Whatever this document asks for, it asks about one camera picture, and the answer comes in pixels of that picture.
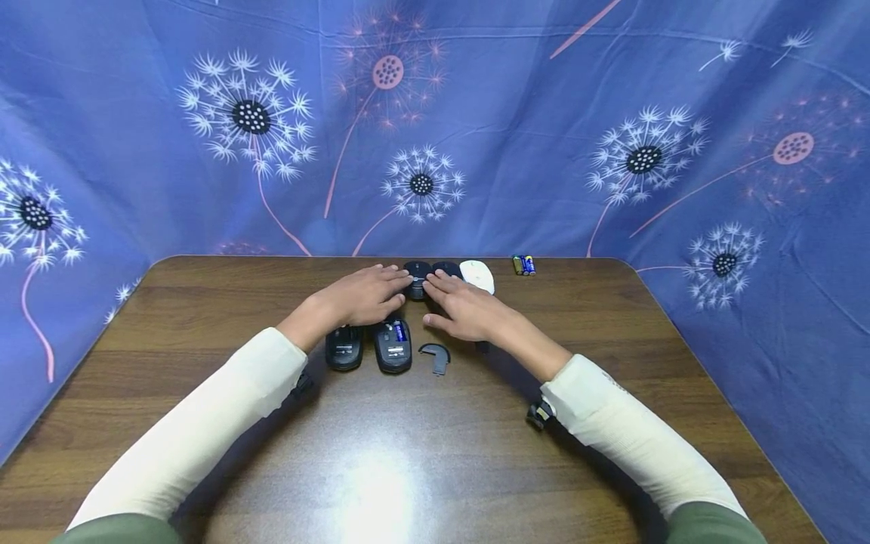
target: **person's left hand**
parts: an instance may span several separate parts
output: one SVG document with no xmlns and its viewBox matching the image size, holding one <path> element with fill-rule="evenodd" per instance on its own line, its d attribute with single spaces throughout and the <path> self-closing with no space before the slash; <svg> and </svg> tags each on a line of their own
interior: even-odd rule
<svg viewBox="0 0 870 544">
<path fill-rule="evenodd" d="M 364 268 L 312 294 L 276 328 L 299 349 L 310 352 L 340 326 L 374 325 L 405 303 L 401 291 L 413 278 L 398 266 Z"/>
</svg>

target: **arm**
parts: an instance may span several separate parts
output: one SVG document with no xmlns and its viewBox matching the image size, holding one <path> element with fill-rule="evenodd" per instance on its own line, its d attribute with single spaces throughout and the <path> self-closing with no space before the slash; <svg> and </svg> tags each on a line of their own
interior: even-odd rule
<svg viewBox="0 0 870 544">
<path fill-rule="evenodd" d="M 595 363 L 572 355 L 520 313 L 459 279 L 441 272 L 427 278 L 424 288 L 450 316 L 429 314 L 425 324 L 457 338 L 490 341 L 545 382 L 541 391 L 559 422 L 652 497 L 671 524 L 672 542 L 681 538 L 680 522 L 705 518 L 675 515 L 684 505 L 695 503 L 724 508 L 725 517 L 733 521 L 729 514 L 738 516 L 748 526 L 743 527 L 747 534 L 757 536 L 733 542 L 764 541 L 713 466 Z"/>
<path fill-rule="evenodd" d="M 68 531 L 124 514 L 167 521 L 233 442 L 281 406 L 305 368 L 306 352 L 339 326 L 384 319 L 404 304 L 396 293 L 410 282 L 406 271 L 377 265 L 311 295 L 240 348 L 122 455 Z"/>
</svg>

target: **blue fabric backdrop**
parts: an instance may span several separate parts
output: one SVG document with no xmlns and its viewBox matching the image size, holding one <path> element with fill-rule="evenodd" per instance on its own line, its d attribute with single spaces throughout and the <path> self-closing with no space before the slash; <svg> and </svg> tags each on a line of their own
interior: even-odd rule
<svg viewBox="0 0 870 544">
<path fill-rule="evenodd" d="M 870 4 L 0 6 L 0 461 L 170 255 L 610 257 L 867 541 Z"/>
</svg>

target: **wireless mouse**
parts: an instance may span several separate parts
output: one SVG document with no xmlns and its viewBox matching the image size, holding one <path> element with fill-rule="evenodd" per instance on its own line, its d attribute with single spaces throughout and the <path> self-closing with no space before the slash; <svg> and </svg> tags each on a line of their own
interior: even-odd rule
<svg viewBox="0 0 870 544">
<path fill-rule="evenodd" d="M 448 276 L 456 276 L 459 279 L 463 279 L 462 270 L 453 261 L 442 260 L 435 263 L 432 265 L 432 271 L 435 272 L 436 270 L 443 270 Z"/>
<path fill-rule="evenodd" d="M 411 368 L 411 329 L 403 319 L 392 315 L 374 326 L 375 356 L 382 373 L 401 374 Z"/>
<path fill-rule="evenodd" d="M 462 271 L 462 278 L 465 281 L 491 295 L 495 294 L 495 279 L 492 278 L 488 266 L 478 260 L 464 260 L 459 263 L 459 270 Z"/>
<path fill-rule="evenodd" d="M 348 372 L 363 360 L 363 330 L 343 326 L 326 335 L 326 365 L 332 370 Z"/>
<path fill-rule="evenodd" d="M 426 291 L 423 290 L 423 281 L 426 274 L 432 273 L 429 263 L 422 260 L 412 260 L 405 263 L 405 269 L 414 278 L 414 281 L 405 288 L 405 296 L 409 300 L 425 300 Z"/>
</svg>

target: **dandelion stem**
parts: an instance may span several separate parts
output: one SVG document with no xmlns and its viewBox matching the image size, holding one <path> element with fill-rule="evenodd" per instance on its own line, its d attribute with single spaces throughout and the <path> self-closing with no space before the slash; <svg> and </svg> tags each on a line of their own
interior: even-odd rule
<svg viewBox="0 0 870 544">
<path fill-rule="evenodd" d="M 702 71 L 702 70 L 704 70 L 707 66 L 709 66 L 710 64 L 712 64 L 714 60 L 716 60 L 717 58 L 721 57 L 722 55 L 725 55 L 725 53 L 720 53 L 719 55 L 716 55 L 715 57 L 711 58 L 711 59 L 708 60 L 708 61 L 707 61 L 703 66 L 701 66 L 700 68 L 698 68 L 698 71 Z"/>
<path fill-rule="evenodd" d="M 583 26 L 581 26 L 580 28 L 578 28 L 576 32 L 574 32 L 570 37 L 568 37 L 568 39 L 566 39 L 565 42 L 564 42 L 563 44 L 561 44 L 561 45 L 559 46 L 559 48 L 556 49 L 556 50 L 555 50 L 555 51 L 550 55 L 550 60 L 553 60 L 553 59 L 554 59 L 554 58 L 555 58 L 559 53 L 561 53 L 562 51 L 568 49 L 568 47 L 570 47 L 571 44 L 573 44 L 574 42 L 576 42 L 577 40 L 579 40 L 581 36 L 583 36 L 584 34 L 586 34 L 586 33 L 589 31 L 589 29 L 591 29 L 593 26 L 595 26 L 595 24 L 596 24 L 598 21 L 600 21 L 602 17 L 604 17 L 605 15 L 607 15 L 607 14 L 610 12 L 610 10 L 612 10 L 613 8 L 615 8 L 615 7 L 616 7 L 616 4 L 618 4 L 618 3 L 621 2 L 621 1 L 622 1 L 622 0 L 612 0 L 612 2 L 610 2 L 607 6 L 605 6 L 605 8 L 604 8 L 603 10 L 599 11 L 598 15 L 596 15 L 595 17 L 589 19 L 589 21 L 588 21 L 586 24 L 584 24 Z"/>
<path fill-rule="evenodd" d="M 259 158 L 260 157 L 260 144 L 259 144 L 259 142 L 257 142 L 257 140 L 255 138 L 251 138 L 251 139 L 254 140 L 254 149 L 257 151 L 257 158 Z M 265 206 L 266 211 L 269 212 L 269 215 L 271 215 L 272 219 L 275 220 L 275 223 L 278 225 L 278 227 L 282 231 L 284 231 L 284 234 L 286 234 L 289 239 L 296 242 L 296 245 L 299 246 L 299 249 L 302 250 L 302 253 L 304 253 L 306 256 L 310 257 L 311 252 L 308 251 L 308 248 L 305 247 L 305 245 L 302 243 L 302 240 L 300 240 L 299 238 L 296 238 L 296 236 L 294 236 L 292 232 L 288 231 L 286 229 L 286 227 L 284 227 L 284 224 L 281 223 L 281 220 L 278 219 L 278 216 L 275 215 L 275 212 L 273 212 L 271 207 L 269 206 L 269 202 L 266 200 L 266 194 L 263 191 L 263 174 L 260 172 L 260 170 L 257 170 L 257 185 L 259 186 L 260 198 L 263 199 L 263 206 Z"/>
<path fill-rule="evenodd" d="M 628 179 L 631 177 L 631 174 L 626 174 L 622 181 L 619 182 L 619 191 L 626 186 L 628 183 Z M 599 217 L 599 222 L 595 225 L 595 230 L 592 231 L 592 236 L 589 238 L 589 246 L 586 248 L 586 258 L 589 259 L 592 256 L 592 242 L 595 241 L 595 235 L 598 234 L 598 229 L 601 227 L 601 222 L 604 221 L 604 216 L 607 215 L 607 210 L 610 209 L 610 206 L 613 204 L 612 199 L 607 199 L 607 205 L 604 207 L 604 210 L 601 212 L 601 217 Z"/>
<path fill-rule="evenodd" d="M 359 243 L 357 244 L 356 249 L 353 250 L 353 254 L 351 255 L 351 257 L 357 256 L 357 254 L 359 253 L 359 250 L 362 249 L 362 247 L 363 247 L 363 243 L 365 242 L 365 239 L 369 237 L 369 234 L 371 234 L 371 231 L 375 230 L 376 226 L 383 223 L 384 219 L 390 217 L 393 213 L 396 212 L 397 209 L 398 209 L 397 206 L 393 206 L 382 218 L 378 219 L 378 221 L 374 225 L 372 225 L 368 231 L 365 232 L 363 237 L 359 240 Z"/>
<path fill-rule="evenodd" d="M 647 270 L 686 270 L 688 266 L 648 266 L 647 268 L 638 268 L 635 272 L 646 272 Z"/>
<path fill-rule="evenodd" d="M 351 141 L 351 134 L 353 133 L 353 129 L 356 128 L 357 123 L 359 122 L 360 116 L 363 115 L 363 111 L 365 111 L 365 107 L 369 105 L 371 101 L 371 97 L 375 96 L 375 93 L 378 92 L 378 87 L 375 87 L 369 93 L 368 98 L 365 99 L 363 105 L 359 106 L 359 111 L 357 112 L 357 116 L 353 118 L 353 123 L 351 123 L 351 128 L 347 130 L 347 136 L 345 136 L 345 142 L 341 146 L 341 151 L 338 153 L 338 161 L 335 164 L 335 170 L 332 172 L 332 182 L 329 185 L 329 192 L 326 193 L 326 206 L 324 206 L 324 219 L 329 215 L 329 207 L 332 204 L 332 193 L 335 192 L 335 180 L 338 178 L 338 168 L 341 167 L 341 159 L 345 157 L 345 150 L 347 149 L 347 143 Z"/>
<path fill-rule="evenodd" d="M 46 373 L 48 374 L 49 383 L 54 382 L 54 350 L 51 348 L 51 344 L 48 339 L 45 338 L 42 330 L 37 325 L 37 322 L 30 315 L 30 309 L 27 307 L 27 291 L 30 288 L 30 281 L 33 279 L 33 275 L 37 273 L 36 261 L 34 261 L 30 266 L 28 266 L 27 278 L 24 279 L 24 286 L 21 289 L 21 309 L 24 311 L 24 318 L 27 319 L 27 322 L 30 324 L 30 328 L 33 329 L 33 332 L 37 334 L 39 337 L 39 341 L 42 342 L 43 348 L 45 349 L 45 365 L 46 365 Z"/>
<path fill-rule="evenodd" d="M 647 220 L 643 225 L 639 226 L 639 227 L 638 227 L 638 230 L 632 232 L 632 235 L 629 236 L 628 238 L 634 238 L 634 237 L 635 237 L 635 236 L 636 236 L 640 231 L 643 231 L 644 229 L 646 229 L 647 226 L 649 226 L 653 221 L 655 221 L 656 219 L 660 218 L 662 215 L 664 215 L 666 212 L 668 212 L 668 211 L 669 211 L 671 208 L 673 208 L 675 205 L 677 205 L 677 204 L 679 204 L 680 202 L 682 202 L 683 200 L 686 200 L 687 198 L 691 197 L 691 196 L 692 196 L 693 194 L 695 194 L 696 192 L 701 191 L 702 189 L 706 189 L 707 187 L 709 187 L 710 185 L 716 183 L 716 182 L 719 181 L 720 179 L 727 178 L 727 177 L 730 176 L 731 174 L 733 174 L 733 173 L 735 173 L 735 172 L 737 172 L 737 171 L 741 171 L 741 170 L 743 170 L 744 168 L 747 168 L 747 166 L 752 166 L 752 165 L 754 165 L 755 163 L 759 163 L 759 162 L 761 162 L 761 161 L 763 161 L 763 160 L 768 160 L 768 159 L 769 159 L 770 157 L 772 157 L 772 156 L 773 156 L 773 155 L 765 155 L 764 157 L 762 157 L 762 158 L 756 158 L 754 161 L 750 161 L 750 162 L 746 163 L 745 165 L 740 165 L 740 166 L 738 166 L 737 168 L 735 168 L 735 169 L 733 169 L 733 170 L 731 170 L 731 171 L 728 171 L 728 172 L 722 174 L 722 175 L 719 176 L 718 178 L 714 178 L 714 179 L 712 179 L 712 180 L 706 182 L 705 184 L 703 184 L 701 187 L 695 189 L 694 191 L 690 191 L 690 192 L 688 192 L 686 195 L 684 195 L 684 196 L 682 196 L 682 197 L 680 197 L 680 198 L 677 198 L 677 199 L 674 200 L 671 204 L 667 205 L 667 206 L 666 206 L 666 207 L 665 207 L 661 212 L 659 212 L 659 213 L 653 215 L 653 216 L 652 216 L 651 218 L 649 218 L 649 219 L 648 219 L 648 220 Z"/>
<path fill-rule="evenodd" d="M 788 57 L 788 52 L 789 52 L 790 50 L 792 50 L 791 47 L 789 47 L 788 49 L 786 49 L 786 52 L 782 54 L 782 57 L 776 59 L 776 62 L 774 62 L 773 64 L 771 64 L 770 67 L 773 68 L 774 66 L 776 66 L 777 64 L 779 64 L 780 61 L 781 61 L 783 58 Z"/>
</svg>

